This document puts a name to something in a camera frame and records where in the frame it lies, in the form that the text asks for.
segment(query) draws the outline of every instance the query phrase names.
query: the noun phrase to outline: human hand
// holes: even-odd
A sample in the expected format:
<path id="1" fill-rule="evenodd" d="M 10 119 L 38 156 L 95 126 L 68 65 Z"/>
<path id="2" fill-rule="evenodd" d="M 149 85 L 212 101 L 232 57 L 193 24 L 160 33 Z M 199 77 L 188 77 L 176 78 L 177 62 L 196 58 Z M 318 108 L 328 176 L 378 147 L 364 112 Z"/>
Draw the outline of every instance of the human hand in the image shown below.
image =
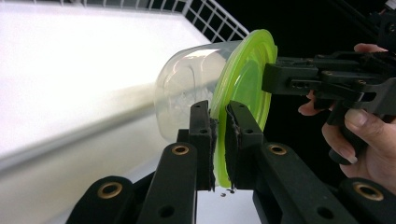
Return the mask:
<path id="1" fill-rule="evenodd" d="M 358 44 L 354 50 L 359 52 L 385 51 L 377 45 Z M 305 116 L 313 116 L 322 110 L 314 108 L 315 96 L 309 92 L 310 101 L 301 105 L 298 111 Z M 364 140 L 367 150 L 357 158 L 353 146 L 340 133 L 340 127 L 327 123 L 322 133 L 334 151 L 350 161 L 351 165 L 340 165 L 348 177 L 371 179 L 396 194 L 396 118 L 388 123 L 362 109 L 349 109 L 345 115 L 346 127 Z"/>

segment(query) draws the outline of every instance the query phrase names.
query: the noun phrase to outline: wire rack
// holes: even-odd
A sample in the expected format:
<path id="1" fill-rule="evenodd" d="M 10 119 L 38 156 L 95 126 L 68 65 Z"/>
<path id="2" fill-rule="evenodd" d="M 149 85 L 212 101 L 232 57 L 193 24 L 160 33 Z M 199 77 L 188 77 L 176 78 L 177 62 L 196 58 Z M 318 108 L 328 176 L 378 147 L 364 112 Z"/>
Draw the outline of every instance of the wire rack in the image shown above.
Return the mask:
<path id="1" fill-rule="evenodd" d="M 212 43 L 241 40 L 249 31 L 215 0 L 22 0 L 24 2 L 115 7 L 123 10 L 146 10 L 180 13 Z"/>

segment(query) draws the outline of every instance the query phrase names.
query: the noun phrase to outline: white surface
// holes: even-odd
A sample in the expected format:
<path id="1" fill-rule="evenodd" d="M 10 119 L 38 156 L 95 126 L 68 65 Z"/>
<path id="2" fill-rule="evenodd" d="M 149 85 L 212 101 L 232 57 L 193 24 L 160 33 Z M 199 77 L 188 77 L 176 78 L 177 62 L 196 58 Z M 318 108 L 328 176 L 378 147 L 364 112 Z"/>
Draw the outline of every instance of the white surface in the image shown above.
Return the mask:
<path id="1" fill-rule="evenodd" d="M 208 43 L 179 15 L 31 3 L 0 3 L 0 39 L 0 159 L 148 111 L 0 171 L 2 224 L 64 223 L 97 179 L 154 170 L 167 143 L 153 81 L 176 52 Z M 259 223 L 251 192 L 222 191 L 199 192 L 198 223 Z"/>
<path id="2" fill-rule="evenodd" d="M 166 61 L 209 43 L 179 14 L 33 3 L 0 3 L 0 40 L 0 159 L 151 104 Z"/>

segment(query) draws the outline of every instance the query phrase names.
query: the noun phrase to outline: transparent plastic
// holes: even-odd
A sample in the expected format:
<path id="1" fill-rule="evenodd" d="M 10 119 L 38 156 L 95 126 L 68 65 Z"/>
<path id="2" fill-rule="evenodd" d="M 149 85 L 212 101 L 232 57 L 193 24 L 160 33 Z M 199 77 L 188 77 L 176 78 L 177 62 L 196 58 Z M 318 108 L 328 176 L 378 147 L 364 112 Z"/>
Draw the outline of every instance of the transparent plastic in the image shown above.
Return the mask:
<path id="1" fill-rule="evenodd" d="M 190 107 L 213 98 L 224 65 L 240 40 L 184 49 L 163 67 L 155 83 L 154 105 L 160 133 L 169 142 L 188 129 Z"/>

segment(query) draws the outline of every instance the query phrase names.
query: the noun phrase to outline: lime green plastic lid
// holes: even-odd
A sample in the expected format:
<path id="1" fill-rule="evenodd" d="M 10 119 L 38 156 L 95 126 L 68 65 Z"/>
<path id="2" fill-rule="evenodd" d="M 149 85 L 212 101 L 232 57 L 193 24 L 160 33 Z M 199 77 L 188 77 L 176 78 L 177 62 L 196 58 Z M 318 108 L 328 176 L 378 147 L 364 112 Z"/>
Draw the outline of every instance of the lime green plastic lid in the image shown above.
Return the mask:
<path id="1" fill-rule="evenodd" d="M 233 51 L 225 64 L 210 105 L 210 117 L 219 121 L 214 156 L 215 176 L 224 188 L 231 186 L 225 164 L 225 107 L 231 100 L 246 105 L 263 130 L 271 94 L 262 91 L 262 74 L 267 63 L 276 61 L 277 47 L 266 30 L 251 32 Z"/>

